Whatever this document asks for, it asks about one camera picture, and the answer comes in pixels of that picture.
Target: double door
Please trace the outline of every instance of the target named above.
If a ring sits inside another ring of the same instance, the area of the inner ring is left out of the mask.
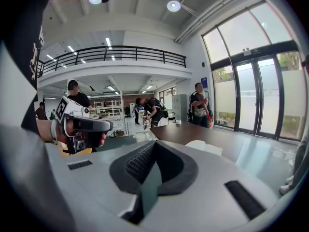
[[[282,126],[282,73],[276,57],[234,65],[238,79],[235,130],[277,138]]]

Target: brown table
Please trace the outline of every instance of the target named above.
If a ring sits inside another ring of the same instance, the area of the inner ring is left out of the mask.
[[[150,131],[160,140],[186,145],[193,140],[222,148],[222,156],[236,162],[245,138],[237,133],[227,133],[208,129],[190,123],[169,124],[151,128]]]

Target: railing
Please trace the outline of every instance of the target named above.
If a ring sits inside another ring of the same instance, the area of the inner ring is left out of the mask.
[[[75,52],[69,52],[59,57],[55,57],[47,62],[39,61],[38,77],[58,69],[67,68],[69,66],[90,63],[96,61],[113,61],[113,60],[148,60],[161,63],[168,63],[173,65],[180,65],[186,67],[185,56],[162,51],[158,49],[136,47],[136,46],[99,46],[91,47]]]

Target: white sneaker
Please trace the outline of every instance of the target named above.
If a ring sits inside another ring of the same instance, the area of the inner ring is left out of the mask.
[[[285,183],[286,183],[286,184],[290,184],[290,183],[292,182],[293,178],[294,178],[294,175],[291,176],[291,177],[288,177],[288,178],[285,180]]]
[[[282,195],[288,193],[290,191],[290,186],[286,185],[286,186],[281,186],[279,188],[279,193],[281,193]]]

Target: black slot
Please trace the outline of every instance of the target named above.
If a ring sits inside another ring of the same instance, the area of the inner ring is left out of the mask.
[[[265,208],[238,181],[234,180],[227,182],[225,183],[225,187],[229,190],[250,220],[256,218],[265,211]]]
[[[91,164],[92,164],[91,161],[84,160],[84,161],[80,161],[80,162],[70,163],[70,164],[68,164],[68,168],[70,170],[74,170],[74,169],[78,169],[78,168],[83,168],[85,166],[89,166]]]

